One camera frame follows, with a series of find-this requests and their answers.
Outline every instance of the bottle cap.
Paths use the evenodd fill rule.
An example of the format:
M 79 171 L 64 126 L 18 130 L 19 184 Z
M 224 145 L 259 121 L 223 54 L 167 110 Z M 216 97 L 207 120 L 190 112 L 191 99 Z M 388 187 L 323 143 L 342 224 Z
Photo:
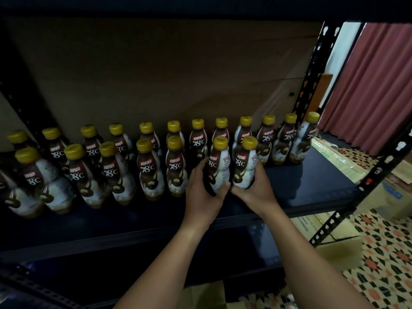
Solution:
M 79 159 L 85 155 L 85 150 L 80 144 L 70 144 L 64 148 L 67 159 Z
M 202 118 L 195 118 L 192 120 L 192 127 L 195 129 L 203 129 L 205 122 Z
M 152 141 L 150 139 L 140 139 L 136 142 L 136 146 L 140 153 L 148 153 L 153 150 Z
M 227 138 L 218 135 L 213 139 L 213 148 L 219 151 L 223 151 L 227 149 Z
M 180 150 L 182 146 L 182 139 L 178 135 L 172 135 L 167 139 L 167 147 L 170 150 Z
M 243 138 L 242 147 L 246 150 L 254 150 L 258 145 L 258 140 L 253 136 L 246 136 Z
M 23 143 L 28 140 L 28 135 L 24 130 L 15 130 L 7 135 L 7 139 L 14 144 Z
M 104 157 L 115 156 L 117 154 L 116 145 L 113 142 L 104 142 L 99 146 L 100 154 Z
M 294 113 L 289 113 L 285 115 L 285 122 L 288 124 L 294 124 L 296 122 L 297 115 Z
M 275 123 L 275 115 L 265 115 L 263 116 L 263 124 L 271 126 Z
M 80 128 L 82 135 L 85 138 L 94 137 L 97 134 L 97 129 L 94 125 L 85 125 Z
M 170 120 L 170 121 L 167 123 L 167 129 L 168 129 L 170 132 L 180 131 L 180 122 L 177 121 L 177 120 Z
M 57 139 L 61 135 L 59 128 L 46 128 L 42 133 L 47 140 Z
M 123 125 L 122 124 L 111 124 L 109 126 L 109 130 L 112 135 L 123 134 Z
M 142 122 L 140 124 L 140 132 L 141 133 L 152 133 L 153 132 L 153 125 L 151 122 Z
M 252 116 L 242 116 L 240 117 L 241 126 L 250 126 L 252 124 Z
M 226 117 L 216 118 L 216 127 L 218 127 L 218 128 L 227 128 L 227 118 Z
M 309 123 L 315 123 L 315 122 L 318 122 L 319 121 L 319 117 L 320 117 L 320 115 L 318 114 L 318 113 L 316 113 L 316 112 L 309 112 L 308 113 L 308 115 L 307 115 L 307 117 L 306 117 L 306 120 L 307 120 L 307 122 L 309 122 Z
M 15 154 L 16 159 L 22 164 L 30 164 L 38 161 L 40 158 L 40 153 L 34 147 L 26 147 L 18 150 Z

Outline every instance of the person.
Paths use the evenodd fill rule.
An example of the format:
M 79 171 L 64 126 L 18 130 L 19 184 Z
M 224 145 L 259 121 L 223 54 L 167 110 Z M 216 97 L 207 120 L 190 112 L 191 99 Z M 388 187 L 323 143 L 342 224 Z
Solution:
M 212 197 L 203 185 L 204 159 L 193 169 L 186 189 L 186 210 L 172 240 L 121 297 L 114 309 L 176 308 L 190 261 L 214 219 L 230 184 Z M 255 182 L 247 190 L 232 193 L 267 224 L 279 249 L 286 281 L 299 309 L 373 308 L 373 306 L 303 237 L 276 201 L 269 178 L 258 161 Z

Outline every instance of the red object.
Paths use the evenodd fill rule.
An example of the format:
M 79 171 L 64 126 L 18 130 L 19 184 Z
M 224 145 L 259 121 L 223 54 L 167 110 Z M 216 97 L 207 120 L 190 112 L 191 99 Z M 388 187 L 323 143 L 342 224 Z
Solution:
M 376 156 L 411 112 L 412 25 L 367 23 L 318 126 Z

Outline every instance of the hand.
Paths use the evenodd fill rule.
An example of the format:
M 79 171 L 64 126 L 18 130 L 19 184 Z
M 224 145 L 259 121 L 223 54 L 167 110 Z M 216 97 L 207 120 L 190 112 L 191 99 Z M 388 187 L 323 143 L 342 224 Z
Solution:
M 266 176 L 260 160 L 257 161 L 255 168 L 255 182 L 245 190 L 233 186 L 232 193 L 239 197 L 246 205 L 257 213 L 260 218 L 265 220 L 265 215 L 275 209 L 281 209 L 270 185 L 269 178 Z
M 224 183 L 215 197 L 206 191 L 203 185 L 203 168 L 207 160 L 208 158 L 204 158 L 190 174 L 186 188 L 185 217 L 181 226 L 181 229 L 188 229 L 200 236 L 203 236 L 216 219 L 230 188 L 229 182 Z

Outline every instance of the plastic bottle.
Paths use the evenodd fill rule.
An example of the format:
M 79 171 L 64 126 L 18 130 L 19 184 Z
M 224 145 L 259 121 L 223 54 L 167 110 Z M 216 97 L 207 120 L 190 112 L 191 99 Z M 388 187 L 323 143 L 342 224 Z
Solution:
M 234 142 L 232 145 L 232 159 L 235 160 L 237 152 L 242 147 L 242 141 L 244 137 L 252 135 L 250 125 L 252 124 L 252 116 L 240 117 L 240 125 L 237 127 L 234 133 Z
M 140 139 L 136 146 L 139 151 L 137 168 L 140 172 L 140 184 L 147 199 L 156 201 L 164 192 L 164 178 L 160 170 L 160 160 L 153 150 L 150 139 Z
M 213 141 L 213 148 L 209 156 L 208 177 L 209 183 L 217 193 L 224 182 L 229 182 L 230 154 L 228 140 L 218 135 Z
M 201 118 L 192 120 L 192 132 L 190 133 L 190 156 L 193 165 L 200 163 L 208 154 L 207 134 L 204 129 L 205 123 Z
M 172 135 L 167 139 L 166 153 L 166 177 L 170 193 L 175 197 L 181 197 L 186 192 L 188 185 L 188 173 L 186 172 L 186 161 L 183 155 L 182 138 Z
M 33 147 L 18 150 L 15 156 L 23 164 L 21 174 L 35 189 L 35 198 L 46 203 L 55 213 L 69 212 L 76 194 L 69 181 L 59 175 L 57 168 Z
M 99 146 L 103 143 L 103 138 L 97 133 L 94 125 L 85 125 L 80 128 L 83 137 L 85 138 L 84 147 L 87 155 L 91 159 L 93 165 L 101 172 L 102 156 L 100 154 Z
M 59 165 L 63 174 L 70 180 L 72 177 L 69 172 L 69 161 L 64 154 L 64 148 L 70 145 L 69 140 L 61 134 L 59 128 L 46 128 L 42 133 L 49 143 L 49 152 L 53 160 Z
M 216 118 L 216 127 L 215 127 L 215 130 L 213 131 L 213 135 L 212 135 L 211 150 L 213 149 L 213 142 L 215 140 L 215 137 L 217 137 L 219 135 L 225 137 L 227 139 L 227 141 L 229 142 L 229 132 L 227 130 L 227 118 L 226 117 Z
M 263 116 L 262 124 L 257 131 L 257 147 L 256 154 L 259 157 L 262 165 L 264 166 L 269 159 L 270 151 L 272 149 L 272 139 L 273 139 L 273 124 L 275 123 L 274 115 Z
M 318 132 L 318 121 L 320 115 L 316 112 L 309 112 L 304 121 L 296 132 L 296 138 L 293 140 L 289 159 L 291 162 L 299 164 L 305 157 L 307 151 L 310 149 L 312 139 Z
M 69 161 L 69 172 L 80 195 L 90 207 L 101 208 L 110 194 L 105 177 L 93 166 L 80 144 L 68 145 L 64 154 Z
M 37 142 L 33 141 L 24 130 L 15 130 L 7 134 L 7 139 L 13 144 L 15 151 L 26 147 L 39 148 Z
M 127 161 L 119 154 L 113 142 L 99 146 L 102 167 L 113 196 L 120 205 L 128 205 L 136 192 L 136 183 Z
M 111 124 L 109 130 L 112 135 L 112 141 L 116 145 L 117 152 L 123 156 L 126 161 L 134 161 L 136 155 L 133 152 L 133 143 L 130 137 L 123 132 L 123 125 Z
M 153 129 L 153 125 L 151 122 L 142 122 L 140 124 L 140 131 L 142 135 L 140 139 L 149 139 L 152 141 L 153 151 L 157 154 L 159 160 L 162 160 L 163 152 L 160 147 L 160 141 L 157 137 L 155 130 Z
M 253 136 L 245 136 L 242 148 L 237 152 L 234 163 L 233 185 L 241 189 L 250 187 L 255 176 L 255 167 L 258 162 L 256 146 L 258 140 Z
M 44 203 L 36 199 L 26 180 L 0 164 L 0 197 L 17 215 L 32 219 L 43 212 Z
M 281 165 L 285 162 L 292 141 L 296 135 L 295 122 L 296 114 L 286 114 L 284 122 L 279 126 L 275 133 L 275 142 L 272 147 L 272 161 L 275 165 Z
M 167 145 L 167 140 L 169 137 L 173 135 L 178 135 L 182 139 L 182 150 L 185 150 L 185 138 L 183 137 L 182 131 L 180 130 L 180 122 L 177 120 L 170 120 L 167 123 L 167 137 L 166 137 L 166 145 Z

